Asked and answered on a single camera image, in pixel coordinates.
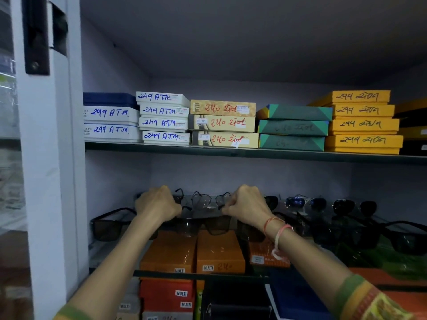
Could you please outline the person's left hand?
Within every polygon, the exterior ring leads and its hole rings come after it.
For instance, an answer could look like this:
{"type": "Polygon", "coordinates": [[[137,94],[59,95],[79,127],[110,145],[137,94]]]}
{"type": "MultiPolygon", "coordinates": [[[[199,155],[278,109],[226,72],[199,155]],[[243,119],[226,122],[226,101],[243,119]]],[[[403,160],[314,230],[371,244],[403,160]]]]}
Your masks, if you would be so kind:
{"type": "Polygon", "coordinates": [[[156,227],[164,222],[172,220],[167,218],[167,194],[172,194],[168,186],[152,187],[141,194],[135,201],[135,210],[144,221],[156,227]]]}

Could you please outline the person's right hand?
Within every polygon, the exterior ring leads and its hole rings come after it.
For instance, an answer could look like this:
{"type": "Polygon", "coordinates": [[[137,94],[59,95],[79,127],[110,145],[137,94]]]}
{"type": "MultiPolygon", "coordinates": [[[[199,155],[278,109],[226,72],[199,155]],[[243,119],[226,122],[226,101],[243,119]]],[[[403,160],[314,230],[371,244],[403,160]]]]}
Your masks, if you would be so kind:
{"type": "Polygon", "coordinates": [[[234,217],[240,222],[263,231],[266,222],[273,217],[264,196],[255,186],[241,185],[233,194],[239,195],[240,215],[234,217]]]}

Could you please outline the thin wire frame eyeglasses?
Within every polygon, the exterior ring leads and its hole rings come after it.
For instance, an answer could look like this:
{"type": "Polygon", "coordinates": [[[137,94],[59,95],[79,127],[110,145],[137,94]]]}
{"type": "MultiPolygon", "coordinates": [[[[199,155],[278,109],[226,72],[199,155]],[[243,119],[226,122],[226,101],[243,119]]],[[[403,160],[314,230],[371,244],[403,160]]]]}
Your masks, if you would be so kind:
{"type": "Polygon", "coordinates": [[[208,195],[195,191],[193,195],[186,197],[183,190],[179,188],[173,193],[173,198],[184,210],[221,210],[230,200],[231,194],[226,192],[222,195],[208,195]]]}

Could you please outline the person's left forearm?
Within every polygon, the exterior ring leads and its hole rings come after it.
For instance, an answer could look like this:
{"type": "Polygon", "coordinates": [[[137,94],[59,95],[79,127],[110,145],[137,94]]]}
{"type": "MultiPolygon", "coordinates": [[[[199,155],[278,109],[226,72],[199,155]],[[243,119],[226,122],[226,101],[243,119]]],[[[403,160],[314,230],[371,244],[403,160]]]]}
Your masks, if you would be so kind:
{"type": "Polygon", "coordinates": [[[67,304],[85,312],[92,320],[115,320],[145,245],[119,241],[67,304]]]}

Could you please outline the person's right forearm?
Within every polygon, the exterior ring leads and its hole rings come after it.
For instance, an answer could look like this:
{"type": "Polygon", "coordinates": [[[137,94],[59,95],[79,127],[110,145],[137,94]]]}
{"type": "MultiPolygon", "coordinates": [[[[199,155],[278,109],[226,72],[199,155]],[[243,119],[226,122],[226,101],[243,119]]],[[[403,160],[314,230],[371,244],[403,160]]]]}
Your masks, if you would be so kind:
{"type": "Polygon", "coordinates": [[[269,219],[264,234],[284,253],[329,311],[335,295],[352,272],[277,218],[269,219]]]}

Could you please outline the dark square sunglasses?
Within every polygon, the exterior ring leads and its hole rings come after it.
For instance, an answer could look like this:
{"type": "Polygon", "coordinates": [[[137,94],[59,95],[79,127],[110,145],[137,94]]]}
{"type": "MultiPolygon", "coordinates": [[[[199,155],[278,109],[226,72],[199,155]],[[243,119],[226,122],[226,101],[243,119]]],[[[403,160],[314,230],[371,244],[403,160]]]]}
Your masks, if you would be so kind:
{"type": "Polygon", "coordinates": [[[185,237],[196,237],[204,228],[210,235],[219,236],[230,230],[232,218],[227,215],[207,218],[174,218],[176,232],[185,237]]]}

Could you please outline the grey metal shelf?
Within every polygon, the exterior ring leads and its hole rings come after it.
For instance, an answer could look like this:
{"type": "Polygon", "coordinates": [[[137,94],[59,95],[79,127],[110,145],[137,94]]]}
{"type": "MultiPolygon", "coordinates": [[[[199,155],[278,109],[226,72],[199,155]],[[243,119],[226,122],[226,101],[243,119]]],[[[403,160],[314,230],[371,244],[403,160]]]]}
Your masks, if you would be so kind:
{"type": "Polygon", "coordinates": [[[86,150],[141,152],[151,154],[179,154],[192,156],[222,156],[275,160],[318,162],[373,163],[427,167],[427,156],[355,154],[304,150],[236,149],[209,146],[167,146],[142,143],[109,143],[85,141],[86,150]]]}

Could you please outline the orange box with white label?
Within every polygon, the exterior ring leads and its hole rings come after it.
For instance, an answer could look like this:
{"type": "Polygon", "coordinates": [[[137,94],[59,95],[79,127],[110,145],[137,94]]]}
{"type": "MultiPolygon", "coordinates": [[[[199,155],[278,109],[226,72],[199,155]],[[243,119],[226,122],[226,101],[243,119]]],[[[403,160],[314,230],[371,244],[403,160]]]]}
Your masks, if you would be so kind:
{"type": "Polygon", "coordinates": [[[277,250],[274,244],[267,238],[261,242],[249,242],[248,250],[251,265],[274,268],[291,267],[288,257],[277,250]]]}

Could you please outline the beige patterned box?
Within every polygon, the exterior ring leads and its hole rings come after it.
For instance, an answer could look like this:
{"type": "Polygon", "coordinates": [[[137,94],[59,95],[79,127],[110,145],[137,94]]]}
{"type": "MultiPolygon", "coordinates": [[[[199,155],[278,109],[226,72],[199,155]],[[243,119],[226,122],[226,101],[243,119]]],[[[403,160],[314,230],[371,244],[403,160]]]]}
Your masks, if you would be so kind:
{"type": "Polygon", "coordinates": [[[194,130],[191,140],[195,146],[255,149],[258,148],[259,134],[194,130]]]}
{"type": "Polygon", "coordinates": [[[255,118],[191,114],[188,118],[188,129],[255,133],[255,118]]]}
{"type": "Polygon", "coordinates": [[[256,103],[191,100],[190,114],[211,116],[255,117],[256,103]]]}

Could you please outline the brown lens black sunglasses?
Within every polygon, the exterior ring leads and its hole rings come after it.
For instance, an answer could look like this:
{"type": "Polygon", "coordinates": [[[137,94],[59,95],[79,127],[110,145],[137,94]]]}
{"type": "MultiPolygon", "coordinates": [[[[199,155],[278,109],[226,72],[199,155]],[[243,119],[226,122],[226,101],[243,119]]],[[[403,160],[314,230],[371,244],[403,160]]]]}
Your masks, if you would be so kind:
{"type": "Polygon", "coordinates": [[[157,237],[164,221],[158,215],[140,215],[128,207],[115,209],[94,217],[90,221],[93,237],[100,242],[120,242],[145,245],[157,237]]]}

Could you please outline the small white box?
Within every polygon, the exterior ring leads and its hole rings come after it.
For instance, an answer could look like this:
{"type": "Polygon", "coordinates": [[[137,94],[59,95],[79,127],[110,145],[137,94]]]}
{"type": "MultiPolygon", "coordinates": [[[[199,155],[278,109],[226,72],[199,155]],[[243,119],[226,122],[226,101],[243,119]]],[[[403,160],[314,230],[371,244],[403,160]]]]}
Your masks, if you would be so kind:
{"type": "Polygon", "coordinates": [[[175,133],[158,130],[142,131],[143,144],[184,146],[190,145],[190,141],[190,133],[175,133]]]}
{"type": "Polygon", "coordinates": [[[136,91],[135,96],[138,105],[141,103],[154,103],[177,107],[190,107],[190,100],[182,94],[136,91]]]}
{"type": "Polygon", "coordinates": [[[175,132],[186,132],[188,130],[188,119],[141,116],[138,127],[141,130],[174,130],[175,132]]]}
{"type": "Polygon", "coordinates": [[[189,108],[161,103],[137,102],[141,116],[188,117],[189,108]]]}

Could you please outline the blue mirrored sunglasses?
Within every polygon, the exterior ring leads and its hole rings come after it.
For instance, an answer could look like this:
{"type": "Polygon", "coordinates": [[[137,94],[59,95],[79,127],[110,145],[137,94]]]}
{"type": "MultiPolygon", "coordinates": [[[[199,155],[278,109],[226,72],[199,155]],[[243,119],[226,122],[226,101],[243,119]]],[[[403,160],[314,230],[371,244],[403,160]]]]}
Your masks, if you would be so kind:
{"type": "Polygon", "coordinates": [[[327,206],[327,200],[321,197],[309,198],[304,195],[296,195],[285,199],[285,206],[296,211],[305,211],[308,206],[311,211],[322,212],[327,206]]]}

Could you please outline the red box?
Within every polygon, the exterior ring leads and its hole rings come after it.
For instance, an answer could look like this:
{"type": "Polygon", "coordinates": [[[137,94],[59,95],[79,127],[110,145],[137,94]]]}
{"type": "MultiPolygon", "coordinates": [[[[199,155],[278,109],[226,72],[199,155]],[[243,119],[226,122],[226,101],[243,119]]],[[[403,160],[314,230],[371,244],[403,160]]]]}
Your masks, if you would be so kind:
{"type": "Polygon", "coordinates": [[[195,295],[195,282],[193,280],[167,280],[143,278],[140,283],[139,297],[155,298],[166,297],[190,298],[195,295]]]}
{"type": "Polygon", "coordinates": [[[195,298],[171,298],[152,297],[143,298],[143,310],[147,312],[193,312],[195,307],[195,298]]]}

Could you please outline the green box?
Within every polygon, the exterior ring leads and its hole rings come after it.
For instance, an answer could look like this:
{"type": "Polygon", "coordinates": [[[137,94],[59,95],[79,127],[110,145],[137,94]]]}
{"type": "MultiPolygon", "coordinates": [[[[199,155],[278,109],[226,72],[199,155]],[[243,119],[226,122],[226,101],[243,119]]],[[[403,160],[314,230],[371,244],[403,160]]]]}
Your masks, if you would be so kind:
{"type": "Polygon", "coordinates": [[[272,150],[324,151],[325,137],[259,135],[258,148],[272,150]]]}
{"type": "Polygon", "coordinates": [[[283,136],[326,137],[328,130],[328,121],[259,120],[257,133],[283,136]]]}
{"type": "Polygon", "coordinates": [[[325,121],[333,120],[331,107],[302,107],[281,104],[269,104],[256,112],[259,120],[307,120],[325,121]]]}

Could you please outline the black box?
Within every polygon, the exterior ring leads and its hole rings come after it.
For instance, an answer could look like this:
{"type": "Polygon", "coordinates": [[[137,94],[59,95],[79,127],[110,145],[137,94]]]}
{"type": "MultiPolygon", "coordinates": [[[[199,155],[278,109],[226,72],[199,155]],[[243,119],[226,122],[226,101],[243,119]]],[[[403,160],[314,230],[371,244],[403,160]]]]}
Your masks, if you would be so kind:
{"type": "Polygon", "coordinates": [[[201,320],[277,320],[260,283],[206,281],[200,310],[201,320]]]}

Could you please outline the large white box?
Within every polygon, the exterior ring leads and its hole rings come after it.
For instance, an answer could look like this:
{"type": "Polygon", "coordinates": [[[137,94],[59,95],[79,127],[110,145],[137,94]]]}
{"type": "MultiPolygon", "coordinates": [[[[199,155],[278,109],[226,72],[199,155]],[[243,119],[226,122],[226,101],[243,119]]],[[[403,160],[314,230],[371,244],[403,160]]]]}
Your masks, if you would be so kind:
{"type": "Polygon", "coordinates": [[[84,139],[86,142],[140,143],[142,132],[134,125],[84,123],[84,139]]]}
{"type": "Polygon", "coordinates": [[[137,126],[140,112],[132,107],[89,105],[83,109],[86,124],[122,124],[137,126]]]}

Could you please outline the dark folded sunglasses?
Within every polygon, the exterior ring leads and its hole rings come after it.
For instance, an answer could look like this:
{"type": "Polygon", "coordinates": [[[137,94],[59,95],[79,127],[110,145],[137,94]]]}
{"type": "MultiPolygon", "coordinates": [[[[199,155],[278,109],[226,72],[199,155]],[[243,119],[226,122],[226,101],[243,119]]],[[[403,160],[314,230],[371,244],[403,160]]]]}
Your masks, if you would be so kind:
{"type": "Polygon", "coordinates": [[[318,245],[335,247],[344,243],[357,249],[374,249],[381,237],[379,224],[355,216],[329,216],[323,212],[290,217],[299,235],[312,237],[318,245]]]}

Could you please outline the grey box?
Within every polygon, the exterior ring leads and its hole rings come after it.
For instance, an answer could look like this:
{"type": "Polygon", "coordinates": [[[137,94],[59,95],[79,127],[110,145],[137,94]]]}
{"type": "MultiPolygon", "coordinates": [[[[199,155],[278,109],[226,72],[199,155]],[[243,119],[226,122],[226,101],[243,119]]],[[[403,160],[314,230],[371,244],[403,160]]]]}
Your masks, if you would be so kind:
{"type": "Polygon", "coordinates": [[[141,301],[137,294],[125,294],[115,320],[141,320],[141,301]]]}

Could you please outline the black aviator sunglasses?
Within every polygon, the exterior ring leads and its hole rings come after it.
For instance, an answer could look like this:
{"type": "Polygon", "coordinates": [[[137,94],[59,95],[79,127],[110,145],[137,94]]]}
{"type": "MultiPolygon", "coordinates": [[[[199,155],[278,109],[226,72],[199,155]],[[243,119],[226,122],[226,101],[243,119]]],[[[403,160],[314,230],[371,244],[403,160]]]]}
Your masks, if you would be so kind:
{"type": "Polygon", "coordinates": [[[359,211],[366,218],[372,217],[377,211],[377,203],[375,201],[366,200],[359,204],[350,199],[339,199],[334,201],[333,211],[337,216],[346,216],[354,210],[359,211]]]}

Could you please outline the dark blue box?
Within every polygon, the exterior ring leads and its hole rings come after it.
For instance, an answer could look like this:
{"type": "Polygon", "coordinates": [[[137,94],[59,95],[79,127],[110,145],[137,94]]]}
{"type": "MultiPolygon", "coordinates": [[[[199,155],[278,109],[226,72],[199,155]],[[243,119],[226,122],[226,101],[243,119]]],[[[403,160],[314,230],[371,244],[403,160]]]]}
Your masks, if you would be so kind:
{"type": "Polygon", "coordinates": [[[124,92],[84,92],[84,106],[131,107],[139,110],[136,97],[124,92]]]}

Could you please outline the yellow box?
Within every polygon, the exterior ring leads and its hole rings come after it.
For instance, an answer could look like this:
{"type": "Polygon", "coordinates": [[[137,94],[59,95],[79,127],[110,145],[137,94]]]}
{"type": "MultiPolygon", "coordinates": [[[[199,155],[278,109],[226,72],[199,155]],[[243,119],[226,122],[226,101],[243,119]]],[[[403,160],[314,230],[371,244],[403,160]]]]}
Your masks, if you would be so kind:
{"type": "Polygon", "coordinates": [[[401,135],[335,135],[325,138],[324,151],[354,154],[399,155],[401,135]]]}
{"type": "Polygon", "coordinates": [[[329,124],[328,135],[396,135],[399,123],[394,118],[334,119],[329,124]]]}
{"type": "Polygon", "coordinates": [[[395,105],[366,103],[333,103],[333,119],[344,118],[392,118],[395,105]]]}
{"type": "Polygon", "coordinates": [[[330,107],[336,103],[375,103],[390,101],[390,90],[335,90],[309,103],[308,107],[330,107]]]}

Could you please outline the green yellow patterned sleeve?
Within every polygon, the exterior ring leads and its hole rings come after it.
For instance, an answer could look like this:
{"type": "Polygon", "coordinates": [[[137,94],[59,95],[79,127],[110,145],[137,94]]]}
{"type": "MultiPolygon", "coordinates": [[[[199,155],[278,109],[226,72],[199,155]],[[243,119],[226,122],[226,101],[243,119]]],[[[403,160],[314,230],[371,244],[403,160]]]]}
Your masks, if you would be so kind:
{"type": "Polygon", "coordinates": [[[53,317],[52,320],[92,320],[85,312],[66,304],[53,317]]]}
{"type": "Polygon", "coordinates": [[[418,320],[357,274],[340,286],[331,313],[336,320],[418,320]]]}

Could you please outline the green plastic bag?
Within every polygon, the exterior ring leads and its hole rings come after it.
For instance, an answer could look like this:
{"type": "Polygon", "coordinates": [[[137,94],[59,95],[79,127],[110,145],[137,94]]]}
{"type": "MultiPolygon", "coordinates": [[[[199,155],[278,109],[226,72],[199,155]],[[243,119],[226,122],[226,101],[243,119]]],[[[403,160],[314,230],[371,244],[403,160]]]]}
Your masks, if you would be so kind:
{"type": "Polygon", "coordinates": [[[347,267],[380,269],[399,280],[427,280],[427,255],[396,252],[383,236],[374,249],[362,250],[340,243],[334,253],[347,267]]]}

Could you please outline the large orange box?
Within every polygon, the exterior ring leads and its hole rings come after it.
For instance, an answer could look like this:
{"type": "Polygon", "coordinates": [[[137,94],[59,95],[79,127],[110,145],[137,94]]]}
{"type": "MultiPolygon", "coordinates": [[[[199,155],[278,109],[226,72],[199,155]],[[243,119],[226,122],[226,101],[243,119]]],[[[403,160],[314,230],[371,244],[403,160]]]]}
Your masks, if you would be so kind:
{"type": "Polygon", "coordinates": [[[377,268],[350,267],[350,270],[412,312],[418,320],[427,320],[427,280],[399,280],[377,268]]]}

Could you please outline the black door hinge plate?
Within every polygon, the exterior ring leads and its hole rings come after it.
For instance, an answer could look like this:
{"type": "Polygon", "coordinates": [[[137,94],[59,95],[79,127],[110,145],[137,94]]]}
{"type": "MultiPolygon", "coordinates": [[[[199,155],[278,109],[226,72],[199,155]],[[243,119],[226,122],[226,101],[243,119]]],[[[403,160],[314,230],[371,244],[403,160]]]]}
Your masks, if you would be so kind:
{"type": "Polygon", "coordinates": [[[50,74],[47,0],[21,0],[25,71],[50,74]]]}

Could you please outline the white cabinet frame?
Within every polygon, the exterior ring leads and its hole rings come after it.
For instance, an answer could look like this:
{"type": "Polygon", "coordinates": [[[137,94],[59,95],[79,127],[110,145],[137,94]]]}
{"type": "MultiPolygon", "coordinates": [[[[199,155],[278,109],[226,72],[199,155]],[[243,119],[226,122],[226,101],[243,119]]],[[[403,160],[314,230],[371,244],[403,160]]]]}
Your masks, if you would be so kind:
{"type": "Polygon", "coordinates": [[[50,74],[25,71],[21,0],[10,0],[35,320],[88,275],[80,0],[47,0],[50,74]]]}

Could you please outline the thick black frame sunglasses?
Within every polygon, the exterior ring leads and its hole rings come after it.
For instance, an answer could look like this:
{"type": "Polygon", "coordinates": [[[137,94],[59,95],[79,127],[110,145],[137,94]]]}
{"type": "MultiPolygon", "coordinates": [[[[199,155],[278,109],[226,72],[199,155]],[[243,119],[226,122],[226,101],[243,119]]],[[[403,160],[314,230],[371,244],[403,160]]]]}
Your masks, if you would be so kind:
{"type": "Polygon", "coordinates": [[[422,256],[427,254],[427,226],[414,223],[411,221],[397,220],[387,223],[380,223],[377,225],[380,233],[390,240],[392,247],[398,253],[403,253],[412,256],[422,256]],[[423,233],[417,232],[400,232],[390,230],[389,227],[395,225],[408,225],[419,230],[423,233]]]}

